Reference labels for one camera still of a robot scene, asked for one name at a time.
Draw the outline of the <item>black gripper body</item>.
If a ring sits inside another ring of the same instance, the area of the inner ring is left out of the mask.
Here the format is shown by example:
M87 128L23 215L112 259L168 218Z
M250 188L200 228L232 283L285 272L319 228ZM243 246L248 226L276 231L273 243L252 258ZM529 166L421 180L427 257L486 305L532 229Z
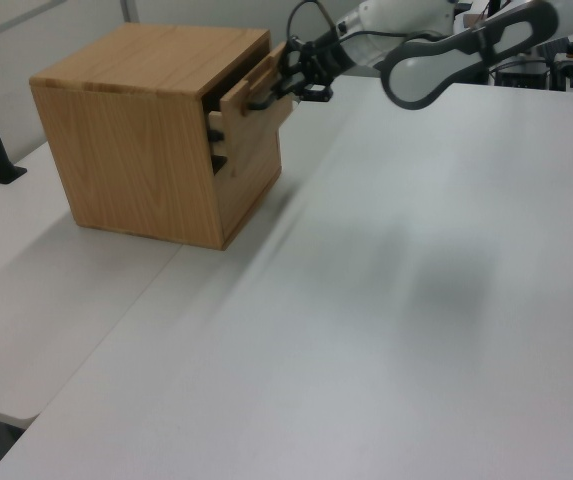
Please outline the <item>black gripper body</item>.
M308 85L330 85L337 77L351 70L355 62L341 46L335 28L317 39L303 42L296 35L287 35L287 48L301 52L302 71L295 80L306 80Z

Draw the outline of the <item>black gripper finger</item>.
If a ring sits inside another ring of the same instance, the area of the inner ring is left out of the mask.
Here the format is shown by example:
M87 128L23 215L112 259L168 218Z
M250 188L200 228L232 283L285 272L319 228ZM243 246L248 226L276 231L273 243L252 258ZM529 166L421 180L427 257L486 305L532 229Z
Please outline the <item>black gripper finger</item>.
M291 48L285 48L279 61L278 72L282 80L295 78L302 71L300 62L301 52Z
M308 83L306 80L288 80L285 78L279 79L270 88L269 99L279 100L286 96L292 95L296 101L302 101L307 95Z

